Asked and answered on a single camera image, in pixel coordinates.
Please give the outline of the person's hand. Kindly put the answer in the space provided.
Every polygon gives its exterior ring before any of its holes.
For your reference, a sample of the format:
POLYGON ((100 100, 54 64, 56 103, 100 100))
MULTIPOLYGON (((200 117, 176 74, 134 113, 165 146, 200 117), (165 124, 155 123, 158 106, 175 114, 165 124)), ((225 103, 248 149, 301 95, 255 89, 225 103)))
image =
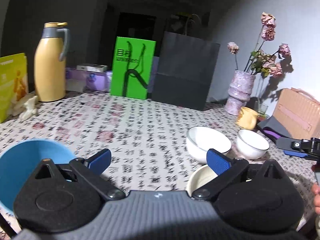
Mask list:
POLYGON ((317 183, 314 183, 311 191, 313 193, 313 205, 315 213, 320 215, 320 195, 319 195, 319 185, 317 183))

